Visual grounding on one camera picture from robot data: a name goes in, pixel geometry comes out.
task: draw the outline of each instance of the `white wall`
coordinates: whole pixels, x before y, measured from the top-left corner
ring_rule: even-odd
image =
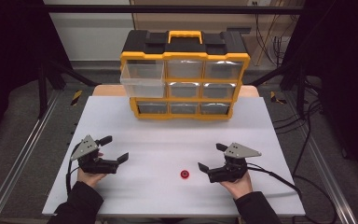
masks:
[[[129,0],[44,0],[45,4],[129,5]],[[127,34],[133,29],[131,14],[51,13],[71,61],[118,61]]]

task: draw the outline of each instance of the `person's hand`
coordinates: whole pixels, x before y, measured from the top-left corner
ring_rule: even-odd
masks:
[[[90,187],[94,188],[97,186],[97,183],[102,180],[104,177],[106,177],[106,174],[89,174],[84,173],[84,171],[79,168],[77,170],[77,181],[83,182]]]
[[[237,200],[245,194],[248,194],[253,191],[252,181],[247,171],[241,179],[236,180],[235,182],[220,182],[220,184],[225,187],[232,195],[232,197]]]

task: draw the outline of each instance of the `sleeve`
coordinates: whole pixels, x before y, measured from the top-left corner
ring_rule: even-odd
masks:
[[[76,182],[66,203],[60,204],[48,224],[94,224],[103,198],[92,187]]]
[[[246,194],[235,201],[246,224],[281,224],[262,192]]]

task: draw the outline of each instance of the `white tabletop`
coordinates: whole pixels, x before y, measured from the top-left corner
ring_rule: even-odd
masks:
[[[101,147],[105,160],[130,158],[117,174],[103,179],[97,191],[104,198],[99,214],[110,217],[237,217],[229,193],[209,182],[198,162],[211,169],[224,165],[216,143],[245,145],[263,155],[246,159],[293,183],[263,98],[239,98],[230,120],[137,119],[128,97],[91,96],[57,174],[44,215],[52,215],[66,201],[65,174],[74,146],[87,134],[96,139],[113,136]],[[190,177],[183,179],[181,171]],[[280,216],[305,215],[296,193],[275,178],[250,171],[254,190],[263,191]],[[76,172],[72,174],[72,184]]]

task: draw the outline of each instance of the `yellow storage organizer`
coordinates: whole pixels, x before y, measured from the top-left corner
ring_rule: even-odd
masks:
[[[130,31],[121,78],[138,119],[230,119],[250,58],[238,32]]]

